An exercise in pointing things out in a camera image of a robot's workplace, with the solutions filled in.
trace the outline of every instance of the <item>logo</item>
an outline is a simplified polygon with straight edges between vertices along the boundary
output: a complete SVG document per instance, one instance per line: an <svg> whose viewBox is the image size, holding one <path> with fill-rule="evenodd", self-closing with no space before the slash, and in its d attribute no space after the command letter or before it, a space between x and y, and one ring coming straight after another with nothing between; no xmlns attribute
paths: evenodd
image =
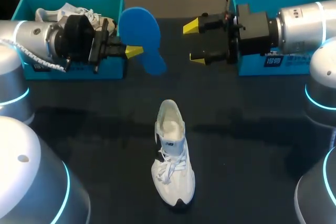
<svg viewBox="0 0 336 224"><path fill-rule="evenodd" d="M33 67L33 70L35 72L50 72L51 71L50 68L43 66L42 64L39 64L39 63L31 64L31 66Z"/></svg>
<svg viewBox="0 0 336 224"><path fill-rule="evenodd" d="M280 67L283 58L284 58L283 55L267 56L264 67Z"/></svg>

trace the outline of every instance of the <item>black tabletop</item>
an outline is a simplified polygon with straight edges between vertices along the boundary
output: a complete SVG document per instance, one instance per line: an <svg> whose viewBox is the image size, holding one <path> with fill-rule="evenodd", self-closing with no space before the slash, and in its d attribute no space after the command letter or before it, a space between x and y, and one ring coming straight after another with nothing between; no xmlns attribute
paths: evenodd
<svg viewBox="0 0 336 224"><path fill-rule="evenodd" d="M159 19L166 74L131 60L119 81L30 82L32 128L89 192L92 223L298 223L298 178L329 133L303 113L306 76L239 77L235 66L189 61L190 48L220 48L220 32L182 37L186 19ZM186 212L155 189L154 122L173 99L186 124L196 189Z"/></svg>

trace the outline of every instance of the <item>white shoelace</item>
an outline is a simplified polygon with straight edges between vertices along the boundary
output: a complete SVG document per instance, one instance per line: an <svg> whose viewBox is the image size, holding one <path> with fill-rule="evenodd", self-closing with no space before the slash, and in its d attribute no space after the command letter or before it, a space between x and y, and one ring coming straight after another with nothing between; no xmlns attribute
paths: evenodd
<svg viewBox="0 0 336 224"><path fill-rule="evenodd" d="M99 17L101 14L94 13L92 9L88 10L82 7L77 8L80 15L85 15L88 17L90 23L96 20L99 23Z"/></svg>
<svg viewBox="0 0 336 224"><path fill-rule="evenodd" d="M159 152L161 152L164 162L160 165L156 177L161 180L163 184L169 184L171 182L170 177L173 175L174 171L186 169L186 142L183 145L182 153L178 157L170 156L163 150L163 148L161 148Z"/></svg>

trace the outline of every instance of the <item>sneaker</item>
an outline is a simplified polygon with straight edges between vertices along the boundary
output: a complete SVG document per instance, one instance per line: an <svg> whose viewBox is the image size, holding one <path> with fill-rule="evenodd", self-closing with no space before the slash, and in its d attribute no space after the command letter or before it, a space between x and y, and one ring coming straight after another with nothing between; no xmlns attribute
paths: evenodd
<svg viewBox="0 0 336 224"><path fill-rule="evenodd" d="M176 103L162 102L155 123L156 158L152 177L161 198L172 207L192 200L195 175L189 160L185 126Z"/></svg>
<svg viewBox="0 0 336 224"><path fill-rule="evenodd" d="M103 25L103 21L107 17L102 17L100 14L94 13L93 10L88 10L82 7L74 7L66 3L61 9L59 10L44 10L39 8L35 12L35 21L40 22L59 22L64 16L70 15L85 15L88 17L91 25L97 31L101 30ZM109 25L108 31L109 33L113 33L117 23L112 18L107 18Z"/></svg>

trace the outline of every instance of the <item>blue box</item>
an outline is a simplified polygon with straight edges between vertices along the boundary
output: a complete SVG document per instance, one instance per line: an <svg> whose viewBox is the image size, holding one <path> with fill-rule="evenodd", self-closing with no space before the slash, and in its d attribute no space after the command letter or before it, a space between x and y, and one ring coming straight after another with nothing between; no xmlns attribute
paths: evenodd
<svg viewBox="0 0 336 224"><path fill-rule="evenodd" d="M236 6L249 4L250 11L267 12L268 17L275 18L281 8L309 4L327 0L230 0L229 10L236 13ZM280 74L308 74L309 63L313 52L305 55L288 55L276 57L278 49L274 49L269 57L248 55L238 58L240 76L261 76ZM268 67L267 60L276 61L276 67Z"/></svg>
<svg viewBox="0 0 336 224"><path fill-rule="evenodd" d="M58 10L65 3L76 7L93 9L103 17L113 18L117 23L124 10L124 0L21 0L12 20L35 20L35 11L38 8L45 10ZM32 65L24 64L27 80L100 80L122 79L125 62L121 58L108 58L102 60L98 74L93 73L93 66L73 63L67 73L57 70L47 72L35 71Z"/></svg>

